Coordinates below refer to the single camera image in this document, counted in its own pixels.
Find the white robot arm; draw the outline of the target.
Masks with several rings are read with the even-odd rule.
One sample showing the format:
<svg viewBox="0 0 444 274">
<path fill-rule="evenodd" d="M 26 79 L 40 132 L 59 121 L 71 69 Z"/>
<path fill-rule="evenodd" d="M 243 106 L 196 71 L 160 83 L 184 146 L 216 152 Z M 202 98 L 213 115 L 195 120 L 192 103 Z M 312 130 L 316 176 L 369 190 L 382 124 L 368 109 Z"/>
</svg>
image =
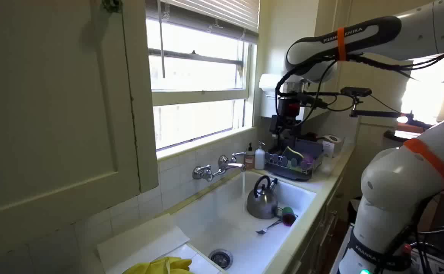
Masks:
<svg viewBox="0 0 444 274">
<path fill-rule="evenodd" d="M 300 37 L 286 51 L 286 72 L 322 80 L 333 60 L 409 72 L 412 57 L 444 57 L 444 0 L 377 16 L 335 31 Z M 338 274 L 409 274 L 403 244 L 427 202 L 444 191 L 444 120 L 398 147 L 379 152 L 360 179 L 356 222 Z"/>
</svg>

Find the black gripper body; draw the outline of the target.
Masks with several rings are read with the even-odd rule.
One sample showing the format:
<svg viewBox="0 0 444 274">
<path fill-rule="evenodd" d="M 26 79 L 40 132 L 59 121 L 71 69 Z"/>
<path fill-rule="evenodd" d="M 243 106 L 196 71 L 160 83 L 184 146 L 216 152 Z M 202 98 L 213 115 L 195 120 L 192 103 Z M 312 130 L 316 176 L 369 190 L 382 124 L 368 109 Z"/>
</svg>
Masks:
<svg viewBox="0 0 444 274">
<path fill-rule="evenodd" d="M 300 100 L 297 95 L 280 95 L 277 98 L 277 129 L 283 132 L 297 124 L 300 115 Z"/>
</svg>

